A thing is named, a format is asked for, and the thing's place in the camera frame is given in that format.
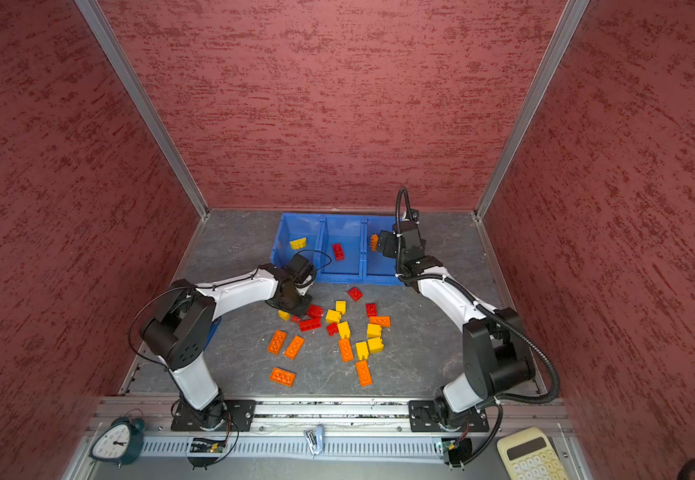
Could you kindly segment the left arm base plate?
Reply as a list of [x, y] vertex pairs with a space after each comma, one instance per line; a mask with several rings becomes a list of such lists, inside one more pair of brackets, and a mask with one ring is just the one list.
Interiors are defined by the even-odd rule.
[[255, 400], [215, 400], [203, 410], [180, 399], [173, 405], [171, 430], [175, 432], [220, 432], [230, 428], [248, 432], [255, 417]]

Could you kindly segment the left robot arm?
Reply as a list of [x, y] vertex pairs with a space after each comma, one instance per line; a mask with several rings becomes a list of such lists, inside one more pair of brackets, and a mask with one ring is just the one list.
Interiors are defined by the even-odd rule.
[[179, 279], [136, 314], [127, 340], [139, 326], [139, 336], [151, 354], [137, 356], [169, 373], [185, 418], [204, 431], [226, 427], [231, 415], [205, 360], [214, 328], [224, 315], [258, 302], [304, 317], [312, 305], [309, 289], [317, 276], [314, 260], [297, 253], [284, 266], [262, 264], [225, 280], [192, 283]]

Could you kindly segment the blue three-compartment bin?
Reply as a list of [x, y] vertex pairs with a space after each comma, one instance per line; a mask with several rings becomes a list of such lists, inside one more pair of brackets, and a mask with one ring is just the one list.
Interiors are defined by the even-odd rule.
[[[371, 250], [371, 236], [392, 230], [391, 216], [284, 213], [271, 262], [282, 267], [298, 252], [319, 269], [317, 280], [331, 284], [399, 286], [395, 260]], [[292, 243], [304, 240], [295, 250]]]

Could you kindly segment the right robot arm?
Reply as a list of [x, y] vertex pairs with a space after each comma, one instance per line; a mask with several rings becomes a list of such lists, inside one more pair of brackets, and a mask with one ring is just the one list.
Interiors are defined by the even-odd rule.
[[[463, 373], [435, 394], [433, 417], [455, 428], [477, 411], [501, 400], [543, 405], [561, 394], [561, 377], [549, 356], [525, 334], [523, 320], [511, 308], [499, 309], [477, 297], [425, 253], [419, 224], [399, 220], [391, 231], [369, 238], [369, 248], [395, 261], [395, 277], [437, 305], [461, 331]], [[535, 360], [545, 365], [551, 386], [544, 394], [527, 396], [511, 390], [535, 377]]]

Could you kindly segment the blue object under arm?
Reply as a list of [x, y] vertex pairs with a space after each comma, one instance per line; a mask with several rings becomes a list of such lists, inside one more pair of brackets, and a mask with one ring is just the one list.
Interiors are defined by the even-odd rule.
[[210, 327], [210, 331], [209, 331], [209, 335], [208, 335], [207, 344], [210, 344], [210, 343], [211, 343], [211, 341], [212, 341], [212, 339], [213, 339], [213, 337], [214, 337], [214, 335], [215, 335], [217, 329], [219, 328], [221, 322], [222, 322], [222, 318], [221, 318], [221, 317], [218, 317], [217, 319], [215, 319], [215, 320], [212, 322], [211, 327]]

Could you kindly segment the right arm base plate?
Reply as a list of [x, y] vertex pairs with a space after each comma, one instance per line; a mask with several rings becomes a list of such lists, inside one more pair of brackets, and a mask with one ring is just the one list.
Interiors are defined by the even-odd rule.
[[475, 407], [459, 413], [453, 412], [447, 407], [443, 397], [435, 400], [411, 400], [407, 409], [413, 432], [463, 433], [467, 430], [485, 433], [489, 430], [487, 414], [479, 412]]

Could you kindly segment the red square brick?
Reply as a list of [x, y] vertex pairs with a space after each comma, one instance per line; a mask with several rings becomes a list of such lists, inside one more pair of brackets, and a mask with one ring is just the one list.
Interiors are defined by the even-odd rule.
[[311, 305], [308, 309], [308, 317], [311, 319], [321, 318], [324, 315], [324, 310], [320, 306]]
[[353, 301], [358, 302], [361, 298], [363, 298], [363, 292], [359, 290], [357, 287], [351, 288], [347, 294], [349, 294], [349, 297], [353, 299]]

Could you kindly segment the red square brick top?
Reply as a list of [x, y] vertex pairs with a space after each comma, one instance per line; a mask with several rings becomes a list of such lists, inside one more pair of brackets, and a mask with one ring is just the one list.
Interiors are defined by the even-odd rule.
[[353, 301], [358, 302], [361, 298], [363, 298], [363, 292], [359, 290], [357, 287], [351, 288], [347, 294], [349, 294], [349, 297], [353, 299]]

